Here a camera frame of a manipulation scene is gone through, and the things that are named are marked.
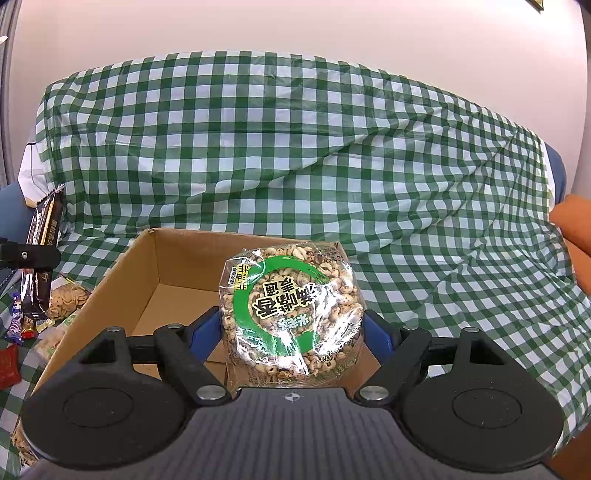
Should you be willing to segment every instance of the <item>white wall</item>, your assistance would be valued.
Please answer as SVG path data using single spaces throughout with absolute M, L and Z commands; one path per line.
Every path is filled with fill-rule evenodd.
M 591 14 L 586 10 L 583 10 L 583 23 L 587 38 L 587 115 L 573 193 L 591 199 Z
M 531 128 L 571 185 L 587 94 L 574 0 L 22 0 L 9 84 L 20 161 L 44 87 L 77 70 L 196 50 L 308 53 L 450 90 Z

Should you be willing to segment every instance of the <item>picture frame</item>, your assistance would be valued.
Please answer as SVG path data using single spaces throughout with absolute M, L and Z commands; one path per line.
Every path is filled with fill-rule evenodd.
M 544 9 L 544 0 L 528 0 L 537 10 L 542 11 Z

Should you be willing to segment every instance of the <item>metal screw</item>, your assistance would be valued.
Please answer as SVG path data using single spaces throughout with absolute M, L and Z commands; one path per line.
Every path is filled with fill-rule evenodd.
M 379 385 L 368 385 L 359 390 L 359 395 L 365 400 L 379 401 L 387 398 L 389 393 L 388 390 Z
M 219 385 L 205 385 L 197 389 L 197 396 L 201 400 L 219 400 L 226 394 L 226 389 Z

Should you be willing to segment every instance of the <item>purple candy wrapper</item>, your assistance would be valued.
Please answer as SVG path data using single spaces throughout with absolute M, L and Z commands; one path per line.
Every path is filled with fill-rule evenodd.
M 8 340 L 9 342 L 16 343 L 17 345 L 22 345 L 22 310 L 21 310 L 21 296 L 18 293 L 12 294 L 12 319 L 10 320 L 10 325 L 8 326 L 8 330 L 4 332 L 2 338 Z

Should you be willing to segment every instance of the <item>green circular label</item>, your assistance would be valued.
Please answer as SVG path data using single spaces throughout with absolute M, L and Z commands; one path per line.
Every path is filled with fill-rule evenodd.
M 298 336 L 291 336 L 289 341 L 276 337 L 263 330 L 251 317 L 248 311 L 248 297 L 254 285 L 268 273 L 280 268 L 293 268 L 310 276 L 317 284 L 324 285 L 329 278 L 314 268 L 312 265 L 302 262 L 296 257 L 288 255 L 276 255 L 269 257 L 248 270 L 246 288 L 237 289 L 234 292 L 234 317 L 236 324 L 242 329 L 242 335 L 248 338 L 251 345 L 264 355 L 290 356 L 297 353 L 306 353 L 316 345 L 317 335 L 314 331 L 304 332 Z

